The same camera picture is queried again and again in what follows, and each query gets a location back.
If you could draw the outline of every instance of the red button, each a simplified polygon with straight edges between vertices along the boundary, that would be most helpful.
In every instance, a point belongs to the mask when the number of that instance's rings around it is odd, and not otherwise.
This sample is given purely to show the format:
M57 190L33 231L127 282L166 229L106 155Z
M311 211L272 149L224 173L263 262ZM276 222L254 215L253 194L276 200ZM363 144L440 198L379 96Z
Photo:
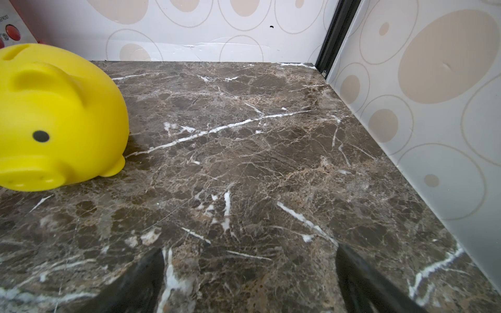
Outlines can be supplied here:
M14 25L7 25L5 27L5 31L7 32L7 35L12 38L12 40L19 41L21 40L21 34L19 33L19 30L14 26Z

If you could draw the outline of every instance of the piggy bank snout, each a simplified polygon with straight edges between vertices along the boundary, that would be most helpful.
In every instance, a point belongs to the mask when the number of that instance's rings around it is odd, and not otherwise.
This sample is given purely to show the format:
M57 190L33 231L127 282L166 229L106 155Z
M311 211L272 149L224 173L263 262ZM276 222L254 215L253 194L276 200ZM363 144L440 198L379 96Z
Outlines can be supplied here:
M0 186L16 191L42 191L65 184L71 170L48 157L18 157L0 160Z

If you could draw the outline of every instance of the piggy bank ear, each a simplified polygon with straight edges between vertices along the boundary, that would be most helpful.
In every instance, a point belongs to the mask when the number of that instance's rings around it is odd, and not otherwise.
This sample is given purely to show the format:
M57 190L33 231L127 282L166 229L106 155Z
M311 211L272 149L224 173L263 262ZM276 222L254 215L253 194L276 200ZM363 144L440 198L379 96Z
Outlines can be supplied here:
M48 63L30 63L16 70L9 81L14 92L42 91L67 99L82 106L84 97L77 82L63 70Z

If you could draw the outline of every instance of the circle pattern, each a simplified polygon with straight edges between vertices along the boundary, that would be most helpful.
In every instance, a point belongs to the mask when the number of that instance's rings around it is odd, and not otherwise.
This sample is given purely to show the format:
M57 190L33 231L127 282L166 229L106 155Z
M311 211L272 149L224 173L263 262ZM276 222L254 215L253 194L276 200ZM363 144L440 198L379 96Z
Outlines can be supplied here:
M441 143L425 143L405 151L397 161L414 188L443 220L472 216L482 207L487 184L479 165L464 152Z
M345 66L334 82L334 90L338 92L352 111L358 112L367 101L370 89L369 72L361 63L355 62Z
M193 28L202 25L210 15L214 0L155 0L158 7L174 24Z
M370 10L360 32L359 49L365 62L382 64L402 50L416 26L417 0L379 0ZM387 33L379 30L388 24Z
M219 53L219 62L264 61L265 58L261 46L254 38L247 35L231 37L224 43Z
M108 61L163 61L162 53L150 37L131 30L112 33L106 42Z
M295 35L310 28L322 12L325 0L308 1L304 6L293 2L282 2L277 7L275 1L275 19L278 26L287 34Z
M501 74L481 86L468 100L461 115L461 134L470 149L485 161L501 166L499 142L499 90Z
M409 105L395 95L371 100L362 110L360 120L377 142L384 143L383 149L388 155L400 152L414 131L414 116Z
M389 109L380 109L369 119L369 129L377 142L385 143L393 139L398 131L398 118Z
M319 45L315 48L315 50L313 50L313 52L310 54L310 57L308 58L308 63L315 64L317 62L321 47L322 45Z
M398 68L400 88L418 103L454 99L485 76L498 50L499 28L489 14L451 12L428 24L410 42Z
M428 174L424 177L424 183L428 186L428 187L436 187L440 184L440 179L436 176L436 175L433 175L433 174Z
M143 19L148 0L87 0L102 16L119 24L134 24Z
M340 94L346 104L352 104L360 94L360 81L355 75L348 75L341 84Z
M247 32L263 23L272 0L217 0L223 19L234 29Z

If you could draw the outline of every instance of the control panel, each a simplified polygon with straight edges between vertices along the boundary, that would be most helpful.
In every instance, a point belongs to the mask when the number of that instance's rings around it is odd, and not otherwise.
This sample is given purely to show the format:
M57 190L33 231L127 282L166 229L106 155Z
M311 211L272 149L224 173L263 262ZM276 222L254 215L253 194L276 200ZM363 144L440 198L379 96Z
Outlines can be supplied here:
M37 40L9 0L0 0L0 49L36 42Z

